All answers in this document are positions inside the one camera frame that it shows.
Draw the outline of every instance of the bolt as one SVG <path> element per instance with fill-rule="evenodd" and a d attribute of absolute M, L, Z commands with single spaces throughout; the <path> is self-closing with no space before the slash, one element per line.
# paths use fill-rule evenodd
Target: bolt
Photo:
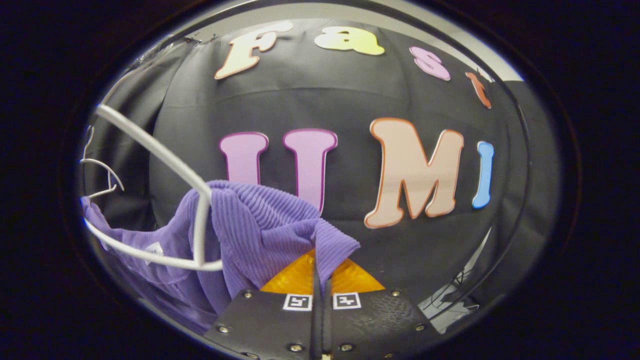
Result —
<path fill-rule="evenodd" d="M 289 345 L 289 351 L 293 352 L 301 352 L 304 348 L 299 344 L 291 344 Z"/>

